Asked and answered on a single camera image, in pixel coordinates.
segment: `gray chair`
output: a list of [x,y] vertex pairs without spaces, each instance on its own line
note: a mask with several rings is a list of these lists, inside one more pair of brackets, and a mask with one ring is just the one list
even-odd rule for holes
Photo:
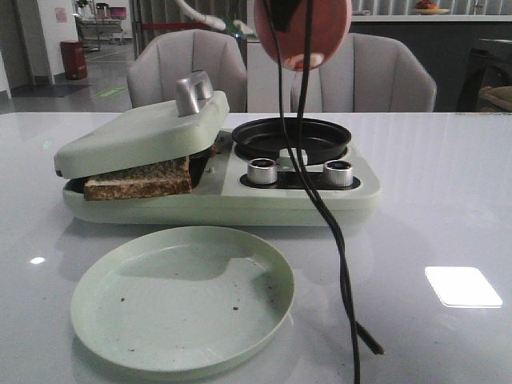
[[[296,112],[302,76],[295,77]],[[310,72],[306,112],[431,112],[437,87],[401,42],[348,34],[333,57]]]
[[128,71],[133,107],[175,100],[177,80],[204,70],[226,93],[231,112],[245,112],[247,69],[236,40],[208,30],[184,30],[153,39]]

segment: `frying pan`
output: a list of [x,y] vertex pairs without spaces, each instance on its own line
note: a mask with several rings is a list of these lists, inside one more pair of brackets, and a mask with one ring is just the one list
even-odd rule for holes
[[[285,118],[286,130],[292,147],[297,146],[298,120]],[[339,158],[352,139],[344,127],[312,118],[304,118],[302,126],[302,148],[306,151],[308,164],[322,164]],[[280,118],[264,118],[247,122],[233,130],[233,141],[238,154],[247,158],[272,158],[286,148],[282,136]]]

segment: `silver knob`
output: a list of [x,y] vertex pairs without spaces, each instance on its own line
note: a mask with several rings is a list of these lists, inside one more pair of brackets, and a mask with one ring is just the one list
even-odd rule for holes
[[278,165],[271,158],[254,158],[247,164],[247,178],[260,186],[274,184],[278,180]]
[[354,182],[352,164],[343,160],[331,160],[323,165],[323,181],[329,186],[351,186]]

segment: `black cable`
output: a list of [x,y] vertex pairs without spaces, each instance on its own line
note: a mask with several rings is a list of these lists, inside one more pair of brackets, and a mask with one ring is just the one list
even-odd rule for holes
[[333,233],[334,239],[336,241],[336,245],[338,248],[339,256],[340,256],[340,291],[342,295],[342,302],[345,307],[345,311],[347,317],[350,322],[350,333],[352,339],[352,350],[354,357],[354,383],[360,383],[360,358],[359,358],[359,349],[358,349],[358,335],[361,339],[368,345],[368,347],[374,352],[374,354],[383,354],[384,349],[374,340],[374,338],[370,335],[370,333],[361,326],[356,320],[354,315],[354,303],[352,299],[352,291],[350,284],[350,275],[348,272],[348,265],[346,263],[345,257],[345,241],[343,238],[342,230],[336,221],[335,217],[326,207],[323,202],[320,194],[314,188],[313,183],[310,180],[309,174],[307,172],[306,166],[302,157],[302,128],[303,128],[303,115],[306,104],[306,93],[307,93],[307,85],[309,81],[309,73],[310,73],[310,53],[311,53],[311,32],[312,32],[312,20],[313,20],[313,5],[314,0],[307,0],[307,10],[306,10],[306,29],[305,29],[305,46],[304,46],[304,63],[303,63],[303,74],[302,74],[302,84],[301,84],[301,93],[299,97],[299,105],[297,112],[297,160],[295,159],[294,153],[291,149],[290,138],[288,136],[286,130],[286,121],[284,119],[284,111],[282,106],[282,57],[279,41],[277,38],[277,32],[274,28],[274,24],[272,23],[272,19],[270,16],[270,10],[268,8],[267,1],[263,0],[264,9],[266,12],[267,19],[269,21],[270,30],[272,32],[272,37],[274,40],[276,55],[278,60],[278,84],[279,84],[279,117],[282,125],[282,134],[286,141],[286,148],[288,150],[288,154],[290,156],[290,160],[294,166],[296,174],[299,176],[301,183],[304,187],[304,191],[307,193],[308,197],[314,204],[317,211],[324,218],[327,225],[331,229]]

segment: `white table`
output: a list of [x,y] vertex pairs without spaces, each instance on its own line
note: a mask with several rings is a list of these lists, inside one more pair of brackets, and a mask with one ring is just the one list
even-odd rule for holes
[[[0,116],[0,382],[140,383],[89,352],[70,324],[80,277],[113,248],[162,226],[73,218],[53,170],[63,144],[116,114]],[[231,115],[226,128],[261,115]],[[512,116],[324,114],[343,124],[382,182],[382,203],[345,228],[364,383],[512,382]],[[210,383],[351,382],[351,350],[327,228],[245,227],[294,269],[291,315],[275,339]],[[44,262],[33,264],[35,258]],[[427,266],[472,266],[499,308],[444,306]]]

